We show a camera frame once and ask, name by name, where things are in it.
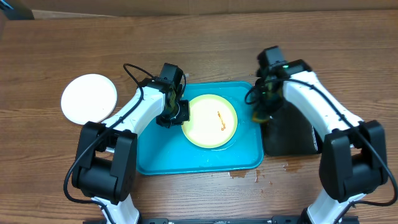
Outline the white plate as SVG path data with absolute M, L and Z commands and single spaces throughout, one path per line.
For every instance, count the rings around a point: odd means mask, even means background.
M 117 100 L 114 83 L 103 75 L 92 73 L 82 75 L 67 85 L 60 106 L 68 120 L 83 125 L 106 119 L 115 109 Z

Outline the yellow-green plate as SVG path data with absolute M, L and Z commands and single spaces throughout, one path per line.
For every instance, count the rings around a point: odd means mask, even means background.
M 189 101 L 190 119 L 182 125 L 185 137 L 194 145 L 213 149 L 226 144 L 238 126 L 237 112 L 225 98 L 205 94 Z

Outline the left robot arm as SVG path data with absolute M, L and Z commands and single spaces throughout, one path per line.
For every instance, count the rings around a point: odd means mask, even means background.
M 153 119 L 165 128 L 188 121 L 188 101 L 182 99 L 185 87 L 148 80 L 107 121 L 84 124 L 63 184 L 67 199 L 99 206 L 104 215 L 101 223 L 139 223 L 130 196 L 139 135 Z

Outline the yellow green sponge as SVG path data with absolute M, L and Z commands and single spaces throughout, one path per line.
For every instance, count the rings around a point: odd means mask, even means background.
M 252 114 L 252 120 L 255 123 L 266 123 L 270 120 L 270 115 L 263 111 L 254 111 Z

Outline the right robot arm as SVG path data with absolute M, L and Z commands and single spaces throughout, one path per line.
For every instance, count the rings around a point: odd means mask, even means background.
M 279 101 L 293 104 L 319 138 L 322 191 L 297 218 L 297 223 L 343 223 L 346 212 L 364 204 L 367 194 L 387 181 L 386 139 L 377 121 L 363 121 L 339 103 L 303 61 L 262 62 L 255 85 L 246 94 L 253 119 L 270 116 Z

